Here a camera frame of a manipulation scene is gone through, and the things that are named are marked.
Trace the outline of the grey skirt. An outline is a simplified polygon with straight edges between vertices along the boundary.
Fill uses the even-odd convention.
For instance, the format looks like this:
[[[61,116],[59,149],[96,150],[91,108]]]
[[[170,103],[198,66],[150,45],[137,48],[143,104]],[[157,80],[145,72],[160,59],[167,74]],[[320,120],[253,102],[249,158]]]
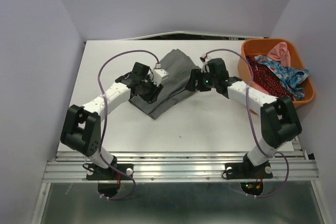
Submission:
[[[194,93],[186,91],[185,87],[190,79],[191,70],[199,69],[192,59],[179,49],[173,49],[160,61],[161,67],[166,70],[168,78],[162,82],[163,89],[157,101],[148,104],[139,96],[130,99],[129,103],[156,120],[174,105],[182,102]]]

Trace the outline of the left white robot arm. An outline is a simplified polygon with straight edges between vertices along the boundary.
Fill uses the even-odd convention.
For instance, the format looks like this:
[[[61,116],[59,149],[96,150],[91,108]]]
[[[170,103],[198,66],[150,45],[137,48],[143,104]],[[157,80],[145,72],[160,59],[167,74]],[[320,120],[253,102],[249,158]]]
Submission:
[[[148,104],[155,102],[168,75],[159,64],[152,70],[136,62],[131,72],[118,77],[101,95],[84,105],[68,108],[60,142],[89,158],[104,178],[113,178],[120,171],[116,157],[102,147],[105,130],[101,129],[101,124],[106,127],[108,115],[134,96]]]

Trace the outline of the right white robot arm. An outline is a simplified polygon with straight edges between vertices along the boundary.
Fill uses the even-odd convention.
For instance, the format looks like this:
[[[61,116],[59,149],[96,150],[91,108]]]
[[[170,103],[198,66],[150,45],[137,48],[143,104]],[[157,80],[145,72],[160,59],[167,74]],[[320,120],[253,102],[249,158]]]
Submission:
[[[220,95],[245,105],[248,113],[255,112],[260,116],[261,139],[256,141],[256,146],[237,167],[232,167],[233,173],[255,176],[260,172],[261,165],[302,132],[295,106],[289,97],[277,98],[265,94],[238,77],[230,77],[221,58],[209,60],[200,69],[192,69],[185,88],[190,92],[215,89]]]

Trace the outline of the orange plastic bin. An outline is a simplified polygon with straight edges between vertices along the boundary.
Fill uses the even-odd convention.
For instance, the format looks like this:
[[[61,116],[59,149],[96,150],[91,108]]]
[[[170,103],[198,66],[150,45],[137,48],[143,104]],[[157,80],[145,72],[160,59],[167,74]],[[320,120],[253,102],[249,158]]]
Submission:
[[[300,57],[299,51],[296,49],[295,45],[282,38],[255,38],[246,40],[241,46],[241,56],[243,59],[239,59],[237,64],[239,77],[249,83],[251,80],[251,73],[248,65],[244,62],[246,56],[257,56],[266,55],[280,42],[285,42],[287,44],[289,53],[291,55],[290,65],[294,68],[305,68],[305,65]],[[299,101],[294,101],[293,104],[296,108],[311,102],[315,97],[315,89],[312,84],[310,77],[308,77],[299,87],[304,88],[304,98]]]

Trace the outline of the red dotted skirt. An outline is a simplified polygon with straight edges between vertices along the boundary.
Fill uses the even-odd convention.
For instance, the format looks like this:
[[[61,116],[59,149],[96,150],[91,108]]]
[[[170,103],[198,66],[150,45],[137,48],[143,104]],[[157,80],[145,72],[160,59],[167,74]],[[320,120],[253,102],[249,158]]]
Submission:
[[[247,61],[253,71],[255,84],[263,92],[279,98],[291,97],[291,93],[283,87],[280,79],[267,66],[258,63],[255,57],[247,56]]]

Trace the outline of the pink garment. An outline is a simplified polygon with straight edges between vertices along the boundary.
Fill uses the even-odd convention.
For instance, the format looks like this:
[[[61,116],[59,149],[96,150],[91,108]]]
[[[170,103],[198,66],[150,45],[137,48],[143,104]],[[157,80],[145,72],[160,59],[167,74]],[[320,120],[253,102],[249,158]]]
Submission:
[[[283,67],[290,67],[291,56],[286,42],[276,44],[267,54],[267,57],[278,61]]]

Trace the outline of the blue floral skirt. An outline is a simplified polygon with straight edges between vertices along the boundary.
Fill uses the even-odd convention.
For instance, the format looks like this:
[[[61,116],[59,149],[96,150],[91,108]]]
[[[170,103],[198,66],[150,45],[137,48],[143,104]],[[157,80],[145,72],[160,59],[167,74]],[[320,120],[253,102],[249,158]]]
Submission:
[[[300,85],[309,76],[307,69],[282,66],[279,61],[264,55],[258,55],[254,58],[259,64],[267,67],[279,79],[280,84],[294,96],[295,100],[302,100],[305,97],[304,88]]]

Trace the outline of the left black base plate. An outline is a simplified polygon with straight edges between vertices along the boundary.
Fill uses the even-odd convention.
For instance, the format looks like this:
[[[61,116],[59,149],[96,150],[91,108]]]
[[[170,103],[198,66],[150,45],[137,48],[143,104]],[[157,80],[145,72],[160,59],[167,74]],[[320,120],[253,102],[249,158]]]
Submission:
[[[82,167],[87,172],[86,180],[117,180],[119,178],[118,173],[111,168],[103,169],[93,163],[84,163]],[[123,173],[126,173],[128,168],[133,169],[133,164],[117,164],[117,169]]]

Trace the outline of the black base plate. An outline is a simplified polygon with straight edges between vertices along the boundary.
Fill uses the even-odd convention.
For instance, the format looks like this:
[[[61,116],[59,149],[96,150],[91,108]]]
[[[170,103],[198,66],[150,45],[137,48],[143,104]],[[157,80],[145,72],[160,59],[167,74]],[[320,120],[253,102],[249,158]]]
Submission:
[[[86,180],[117,180],[119,178],[118,173],[111,168],[103,169],[93,163],[84,163],[82,167],[87,172]],[[128,168],[133,169],[133,164],[117,164],[117,169],[123,173],[126,173]]]
[[[256,179],[257,177],[271,179],[273,178],[272,169],[269,162],[259,166],[244,165],[243,163],[226,163],[222,171],[222,177],[230,179]]]

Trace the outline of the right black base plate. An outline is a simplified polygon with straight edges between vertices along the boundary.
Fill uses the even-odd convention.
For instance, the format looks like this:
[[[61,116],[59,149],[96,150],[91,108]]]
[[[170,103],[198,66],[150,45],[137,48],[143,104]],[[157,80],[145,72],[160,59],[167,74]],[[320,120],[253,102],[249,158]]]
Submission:
[[[222,177],[230,179],[256,179],[257,177],[271,179],[273,178],[272,169],[269,162],[259,166],[244,165],[243,163],[226,163],[222,171]]]

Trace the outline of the aluminium rail frame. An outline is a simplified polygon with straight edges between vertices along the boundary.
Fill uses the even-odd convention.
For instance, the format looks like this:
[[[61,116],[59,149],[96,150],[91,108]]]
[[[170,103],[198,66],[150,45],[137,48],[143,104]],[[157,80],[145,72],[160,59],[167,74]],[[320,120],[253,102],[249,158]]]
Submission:
[[[264,191],[244,194],[243,180],[226,180],[228,163],[243,152],[119,152],[131,164],[133,186],[124,200],[101,198],[113,180],[90,180],[84,158],[63,148],[48,162],[32,223],[331,223],[315,160],[297,138],[287,159],[276,157],[262,178]]]

